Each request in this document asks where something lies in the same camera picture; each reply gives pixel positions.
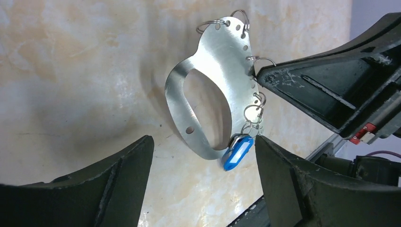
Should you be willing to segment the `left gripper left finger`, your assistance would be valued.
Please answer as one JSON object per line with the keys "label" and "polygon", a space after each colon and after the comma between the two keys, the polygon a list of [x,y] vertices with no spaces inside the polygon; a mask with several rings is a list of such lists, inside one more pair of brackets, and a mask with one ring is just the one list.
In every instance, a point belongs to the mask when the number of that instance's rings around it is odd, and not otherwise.
{"label": "left gripper left finger", "polygon": [[135,227],[148,183],[154,140],[123,150],[49,183],[0,186],[3,227]]}

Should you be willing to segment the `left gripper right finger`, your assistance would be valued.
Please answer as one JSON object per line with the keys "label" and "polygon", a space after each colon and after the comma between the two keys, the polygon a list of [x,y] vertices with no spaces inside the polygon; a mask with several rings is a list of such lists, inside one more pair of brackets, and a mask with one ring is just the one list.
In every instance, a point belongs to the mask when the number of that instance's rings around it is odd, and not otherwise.
{"label": "left gripper right finger", "polygon": [[264,136],[256,137],[255,152],[271,226],[400,226],[399,187],[336,173]]}

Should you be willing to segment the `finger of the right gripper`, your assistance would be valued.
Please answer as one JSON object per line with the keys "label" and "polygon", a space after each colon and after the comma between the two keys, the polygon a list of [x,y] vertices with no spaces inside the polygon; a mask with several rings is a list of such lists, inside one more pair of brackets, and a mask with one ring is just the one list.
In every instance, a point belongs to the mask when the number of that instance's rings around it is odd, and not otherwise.
{"label": "finger of the right gripper", "polygon": [[378,138],[399,133],[401,15],[384,15],[338,48],[265,66],[256,79],[344,139],[362,130]]}

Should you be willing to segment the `blue key tag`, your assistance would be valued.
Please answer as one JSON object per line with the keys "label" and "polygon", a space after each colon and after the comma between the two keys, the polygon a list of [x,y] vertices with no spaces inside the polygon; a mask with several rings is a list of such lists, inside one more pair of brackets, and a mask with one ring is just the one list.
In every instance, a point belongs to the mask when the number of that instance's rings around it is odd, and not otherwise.
{"label": "blue key tag", "polygon": [[223,169],[230,171],[237,167],[253,144],[254,139],[250,135],[235,135],[221,159]]}

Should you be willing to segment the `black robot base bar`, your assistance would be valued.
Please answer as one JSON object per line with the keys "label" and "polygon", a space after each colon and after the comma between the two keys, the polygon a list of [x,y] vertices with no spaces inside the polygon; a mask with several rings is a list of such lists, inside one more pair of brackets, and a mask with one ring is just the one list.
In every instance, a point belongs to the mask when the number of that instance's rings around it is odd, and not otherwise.
{"label": "black robot base bar", "polygon": [[267,206],[264,196],[261,196],[228,227],[270,227],[270,218],[267,212]]}

